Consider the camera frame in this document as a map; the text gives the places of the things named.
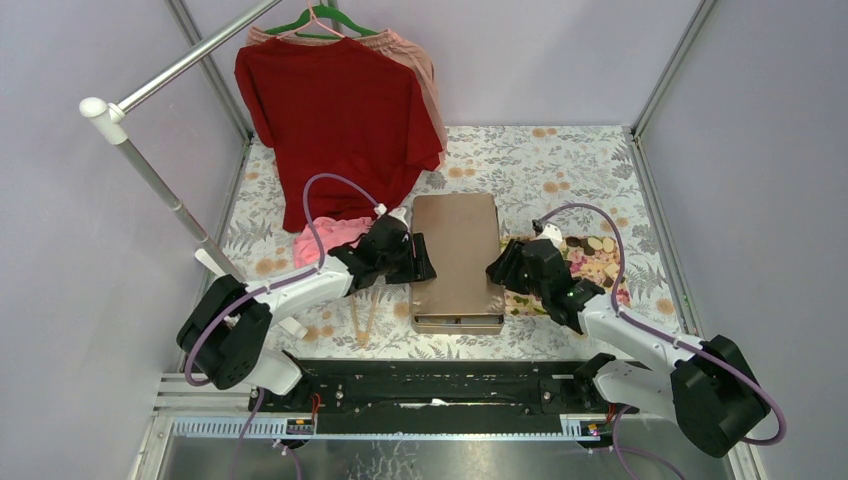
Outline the gold box lid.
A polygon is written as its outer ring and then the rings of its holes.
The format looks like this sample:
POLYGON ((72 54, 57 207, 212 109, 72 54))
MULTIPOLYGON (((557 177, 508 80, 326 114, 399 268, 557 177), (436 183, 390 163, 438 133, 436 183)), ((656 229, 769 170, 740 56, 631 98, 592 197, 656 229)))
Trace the gold box lid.
POLYGON ((491 193, 421 195, 413 200, 412 229, 423 233, 437 277, 411 285, 416 315, 503 315, 504 288, 486 268, 501 253, 491 193))

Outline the floral chocolate tray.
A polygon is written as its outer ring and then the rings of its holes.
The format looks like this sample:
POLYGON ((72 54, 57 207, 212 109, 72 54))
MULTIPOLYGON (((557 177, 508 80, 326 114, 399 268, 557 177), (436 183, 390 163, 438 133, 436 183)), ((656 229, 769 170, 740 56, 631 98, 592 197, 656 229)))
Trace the floral chocolate tray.
MULTIPOLYGON (((560 244, 559 250, 570 263, 573 277, 588 279, 612 292, 620 271, 620 252, 611 236, 570 236, 560 244)), ((626 279, 622 278, 614 290, 620 305, 629 307, 631 295, 626 279)), ((505 313, 509 316, 542 316, 547 312, 540 300, 532 295, 505 292, 505 313)))

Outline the pink cloth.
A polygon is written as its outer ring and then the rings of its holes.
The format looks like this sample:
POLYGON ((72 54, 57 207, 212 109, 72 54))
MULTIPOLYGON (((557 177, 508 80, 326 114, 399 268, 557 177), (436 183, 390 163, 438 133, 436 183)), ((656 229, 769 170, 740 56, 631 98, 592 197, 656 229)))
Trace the pink cloth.
POLYGON ((319 260, 320 252, 343 244, 356 246, 359 239, 370 229, 373 220, 361 217, 351 220, 335 220, 318 217, 314 220, 316 233, 305 228, 292 242, 294 266, 301 268, 319 260))

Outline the gold chocolate box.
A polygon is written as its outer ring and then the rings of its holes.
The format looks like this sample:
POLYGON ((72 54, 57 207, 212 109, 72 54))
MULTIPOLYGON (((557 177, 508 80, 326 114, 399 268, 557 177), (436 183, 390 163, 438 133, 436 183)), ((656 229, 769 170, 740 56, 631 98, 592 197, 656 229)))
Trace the gold chocolate box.
POLYGON ((498 335, 505 323, 503 315, 416 315, 412 328, 419 334, 498 335))

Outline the wooden tongs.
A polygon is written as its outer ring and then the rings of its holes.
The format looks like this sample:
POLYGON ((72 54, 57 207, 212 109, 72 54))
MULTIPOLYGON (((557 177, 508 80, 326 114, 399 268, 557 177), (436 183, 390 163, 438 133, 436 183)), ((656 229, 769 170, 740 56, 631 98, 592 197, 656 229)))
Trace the wooden tongs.
POLYGON ((360 349, 365 349, 369 344, 382 293, 382 288, 373 287, 349 297, 355 340, 360 349))

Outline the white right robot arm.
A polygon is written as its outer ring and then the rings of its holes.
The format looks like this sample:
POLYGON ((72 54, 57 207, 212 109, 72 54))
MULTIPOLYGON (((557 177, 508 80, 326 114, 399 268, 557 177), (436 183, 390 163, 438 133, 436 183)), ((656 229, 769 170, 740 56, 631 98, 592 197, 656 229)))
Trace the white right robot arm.
POLYGON ((721 335, 675 336, 637 319, 614 294, 572 276, 548 235, 511 240, 486 275, 510 292, 540 300, 555 323, 630 356, 625 361, 597 354, 574 372, 570 390, 583 410, 615 404, 659 416, 715 458, 746 440, 775 411, 733 341, 721 335))

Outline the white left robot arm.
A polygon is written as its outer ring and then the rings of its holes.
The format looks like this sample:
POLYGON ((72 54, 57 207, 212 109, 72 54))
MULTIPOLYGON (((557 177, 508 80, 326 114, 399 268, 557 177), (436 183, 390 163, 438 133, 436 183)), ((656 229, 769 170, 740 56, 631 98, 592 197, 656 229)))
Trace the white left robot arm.
POLYGON ((287 276, 249 285, 227 274, 217 278, 176 336, 186 353, 185 375, 193 386, 229 390, 245 384, 271 392, 288 411, 309 401, 310 385, 301 367, 284 352, 266 347, 268 331, 316 304, 349 297, 374 285, 410 284, 436 276, 421 233, 412 232, 406 212, 382 214, 357 240, 287 276))

